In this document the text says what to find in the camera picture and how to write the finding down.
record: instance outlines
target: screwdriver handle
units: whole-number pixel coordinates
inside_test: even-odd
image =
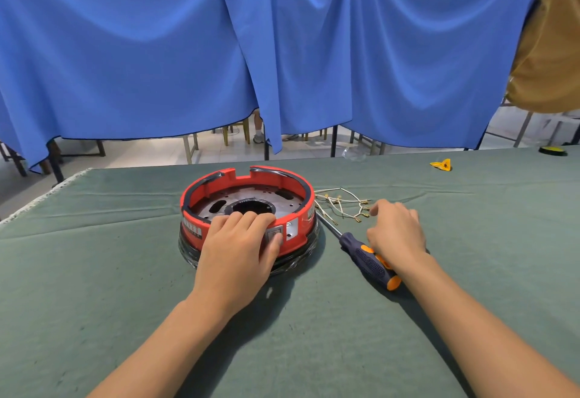
[[[401,278],[397,276],[397,273],[382,258],[376,256],[372,248],[356,240],[352,233],[344,233],[338,241],[340,247],[349,254],[359,270],[379,285],[385,286],[389,291],[394,291],[401,284]]]

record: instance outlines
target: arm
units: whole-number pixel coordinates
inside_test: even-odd
[[[88,398],[173,397],[209,344],[268,279],[281,235],[262,254],[260,244],[275,219],[253,212],[214,218],[192,293]]]
[[[578,397],[576,386],[462,290],[425,253],[417,211],[381,200],[372,248],[401,276],[480,397]]]

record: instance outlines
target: brown cloth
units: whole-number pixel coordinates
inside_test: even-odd
[[[522,31],[507,98],[544,114],[580,108],[580,0],[540,0]]]

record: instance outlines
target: white fringe edge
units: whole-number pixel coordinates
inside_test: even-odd
[[[82,170],[82,171],[80,171],[78,173],[75,173],[70,178],[67,178],[66,180],[64,180],[60,184],[57,184],[52,189],[48,190],[48,192],[46,192],[44,195],[41,195],[41,196],[37,197],[36,199],[34,199],[31,202],[29,202],[28,204],[26,204],[21,209],[19,209],[19,210],[15,211],[14,213],[12,213],[10,216],[8,216],[8,218],[2,219],[2,221],[0,221],[0,226],[4,226],[5,224],[8,224],[9,222],[11,222],[14,219],[18,218],[20,215],[22,215],[23,213],[29,211],[35,205],[37,205],[40,202],[42,202],[45,199],[47,199],[50,195],[55,194],[56,192],[58,192],[59,190],[61,190],[63,187],[67,187],[71,182],[75,181],[78,177],[81,177],[81,176],[85,175],[91,169],[92,169],[92,167],[89,167],[88,169],[85,169],[85,170]]]

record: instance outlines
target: person's leg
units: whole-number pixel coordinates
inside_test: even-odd
[[[260,117],[260,110],[254,111],[254,127],[256,128],[256,135],[254,135],[254,143],[264,143],[264,134],[262,133],[262,118]]]

